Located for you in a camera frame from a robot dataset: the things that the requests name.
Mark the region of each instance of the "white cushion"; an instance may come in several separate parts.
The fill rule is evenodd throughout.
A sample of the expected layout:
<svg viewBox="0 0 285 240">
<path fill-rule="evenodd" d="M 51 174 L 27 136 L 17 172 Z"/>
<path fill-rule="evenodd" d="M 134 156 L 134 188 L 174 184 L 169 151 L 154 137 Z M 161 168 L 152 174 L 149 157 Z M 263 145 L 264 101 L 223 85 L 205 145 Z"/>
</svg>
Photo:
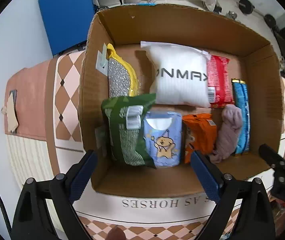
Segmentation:
<svg viewBox="0 0 285 240">
<path fill-rule="evenodd" d="M 156 104 L 210 107 L 208 52 L 162 42 L 142 41 L 140 46 L 154 67 L 150 93 L 156 93 Z"/>
</svg>

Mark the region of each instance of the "green snack bag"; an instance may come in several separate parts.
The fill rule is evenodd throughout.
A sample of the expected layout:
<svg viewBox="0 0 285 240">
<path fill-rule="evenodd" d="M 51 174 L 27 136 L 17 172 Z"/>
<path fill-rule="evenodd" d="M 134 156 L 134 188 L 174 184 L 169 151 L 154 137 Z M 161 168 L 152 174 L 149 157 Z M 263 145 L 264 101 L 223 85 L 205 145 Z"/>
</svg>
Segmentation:
<svg viewBox="0 0 285 240">
<path fill-rule="evenodd" d="M 143 119 L 155 101 L 156 94 L 143 94 L 108 98 L 102 102 L 101 111 L 109 124 L 112 157 L 117 162 L 155 168 L 146 151 L 143 129 Z"/>
</svg>

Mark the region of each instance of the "cardboard box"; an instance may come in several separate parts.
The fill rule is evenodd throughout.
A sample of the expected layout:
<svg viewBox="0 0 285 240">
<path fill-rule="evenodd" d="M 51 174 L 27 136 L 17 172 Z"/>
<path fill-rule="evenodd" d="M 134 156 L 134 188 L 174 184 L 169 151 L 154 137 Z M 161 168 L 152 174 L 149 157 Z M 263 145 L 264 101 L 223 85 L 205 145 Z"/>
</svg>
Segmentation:
<svg viewBox="0 0 285 240">
<path fill-rule="evenodd" d="M 206 49 L 231 59 L 229 78 L 247 82 L 251 115 L 250 152 L 230 157 L 217 166 L 237 179 L 247 179 L 269 169 L 258 156 L 266 143 L 278 151 L 282 123 L 282 94 L 276 54 L 269 41 L 241 23 L 224 16 L 177 5 L 127 5 L 98 12 L 89 29 L 80 78 L 78 116 L 84 149 L 99 156 L 92 175 L 93 188 L 100 193 L 131 197 L 174 197 L 202 192 L 192 168 L 118 167 L 97 149 L 95 128 L 103 125 L 100 105 L 108 98 L 108 78 L 95 69 L 98 50 L 111 43 L 117 53 L 135 69 L 140 94 L 152 83 L 151 63 L 140 41 L 170 42 Z M 156 105 L 183 114 L 208 112 L 219 129 L 221 109 Z"/>
</svg>

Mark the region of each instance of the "metal screw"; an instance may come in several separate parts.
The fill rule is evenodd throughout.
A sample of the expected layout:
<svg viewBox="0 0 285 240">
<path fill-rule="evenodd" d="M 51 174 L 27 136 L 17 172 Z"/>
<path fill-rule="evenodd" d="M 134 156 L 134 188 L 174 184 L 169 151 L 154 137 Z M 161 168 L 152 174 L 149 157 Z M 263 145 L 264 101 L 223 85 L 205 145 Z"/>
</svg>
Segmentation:
<svg viewBox="0 0 285 240">
<path fill-rule="evenodd" d="M 56 176 L 56 179 L 61 180 L 61 179 L 63 179 L 64 177 L 65 177 L 65 174 L 59 173 L 59 174 Z"/>
<path fill-rule="evenodd" d="M 31 184 L 31 183 L 33 183 L 33 182 L 34 182 L 34 178 L 29 178 L 29 179 L 26 180 L 26 183 L 27 183 L 27 184 Z"/>
<path fill-rule="evenodd" d="M 232 179 L 232 175 L 229 174 L 229 173 L 225 173 L 225 174 L 223 175 L 223 177 L 224 177 L 226 180 L 231 180 L 231 179 Z"/>
<path fill-rule="evenodd" d="M 260 178 L 255 178 L 255 182 L 258 183 L 258 184 L 261 184 L 262 180 Z"/>
</svg>

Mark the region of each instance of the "red package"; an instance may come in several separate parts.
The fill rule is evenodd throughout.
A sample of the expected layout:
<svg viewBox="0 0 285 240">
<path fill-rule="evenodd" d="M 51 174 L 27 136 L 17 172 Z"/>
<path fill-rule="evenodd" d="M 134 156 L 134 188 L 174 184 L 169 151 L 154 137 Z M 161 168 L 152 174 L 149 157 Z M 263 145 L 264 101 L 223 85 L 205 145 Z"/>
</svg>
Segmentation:
<svg viewBox="0 0 285 240">
<path fill-rule="evenodd" d="M 207 63 L 208 99 L 213 108 L 234 103 L 228 77 L 228 62 L 228 58 L 212 55 Z"/>
</svg>

